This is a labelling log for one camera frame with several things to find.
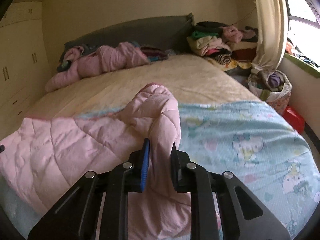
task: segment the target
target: windowsill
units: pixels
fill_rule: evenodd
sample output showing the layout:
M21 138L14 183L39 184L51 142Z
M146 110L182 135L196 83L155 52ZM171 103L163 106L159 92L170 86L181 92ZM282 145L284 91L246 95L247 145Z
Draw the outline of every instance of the windowsill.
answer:
M308 63L304 62L303 60L292 56L288 53L284 54L284 57L290 60L292 63L294 63L296 66L310 74L311 76L314 76L315 78L320 78L320 68L315 68Z

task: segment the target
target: white cabinet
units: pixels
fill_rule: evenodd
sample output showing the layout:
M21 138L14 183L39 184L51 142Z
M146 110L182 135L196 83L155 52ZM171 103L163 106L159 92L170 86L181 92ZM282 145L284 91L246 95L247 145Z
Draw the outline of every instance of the white cabinet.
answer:
M41 19L0 27L0 140L19 128L50 77Z
M0 27L42 18L42 2L12 3L0 21Z

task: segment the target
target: wall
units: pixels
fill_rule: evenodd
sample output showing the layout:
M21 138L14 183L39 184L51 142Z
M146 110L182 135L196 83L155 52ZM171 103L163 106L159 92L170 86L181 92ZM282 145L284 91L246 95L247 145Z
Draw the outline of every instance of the wall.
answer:
M63 44L94 30L134 19L187 15L195 21L237 21L235 0L44 0L43 34L52 74Z
M258 14L255 9L255 0L236 0L236 8L238 13L238 28L251 26L258 28Z
M287 58L282 60L278 69L287 75L293 86L289 104L304 117L320 138L320 79L303 71Z

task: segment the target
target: pink jacket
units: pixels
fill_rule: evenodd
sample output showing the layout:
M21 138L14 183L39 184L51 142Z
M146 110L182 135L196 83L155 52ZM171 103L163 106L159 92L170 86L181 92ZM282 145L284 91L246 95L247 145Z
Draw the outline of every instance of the pink jacket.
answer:
M103 173L151 140L147 186L130 193L129 239L165 239L190 232L190 195L177 194L170 177L172 145L180 143L178 103L150 84L120 112L95 120L25 118L3 139L0 171L17 194L44 214L86 172Z
M47 93L71 85L82 78L150 63L140 48L135 48L129 42L121 42L116 48L101 46L96 52L80 57L82 51L82 47L74 47L66 52L63 60L71 60L71 67L67 71L55 74L47 82Z
M223 29L223 40L239 43L243 37L243 33L234 26L220 27Z

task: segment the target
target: window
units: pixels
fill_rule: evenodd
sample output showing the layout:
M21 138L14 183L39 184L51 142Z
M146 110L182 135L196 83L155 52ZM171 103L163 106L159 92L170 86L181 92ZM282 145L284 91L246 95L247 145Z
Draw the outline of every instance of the window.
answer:
M299 50L320 66L320 25L306 0L286 0L289 15L288 37Z

